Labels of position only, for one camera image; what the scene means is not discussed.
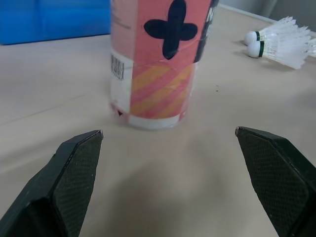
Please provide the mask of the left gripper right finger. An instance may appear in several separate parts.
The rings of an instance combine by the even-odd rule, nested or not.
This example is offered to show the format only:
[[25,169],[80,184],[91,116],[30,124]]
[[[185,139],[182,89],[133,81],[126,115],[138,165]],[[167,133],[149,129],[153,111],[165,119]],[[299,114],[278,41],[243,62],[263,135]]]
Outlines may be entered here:
[[280,237],[316,235],[316,168],[286,138],[235,130],[252,187]]

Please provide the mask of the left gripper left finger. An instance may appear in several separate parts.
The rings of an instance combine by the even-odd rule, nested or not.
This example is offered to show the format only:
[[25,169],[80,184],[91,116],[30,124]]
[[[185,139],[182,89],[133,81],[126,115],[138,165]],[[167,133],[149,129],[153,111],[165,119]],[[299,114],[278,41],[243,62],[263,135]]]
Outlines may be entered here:
[[93,193],[102,130],[63,142],[0,220],[2,237],[77,237]]

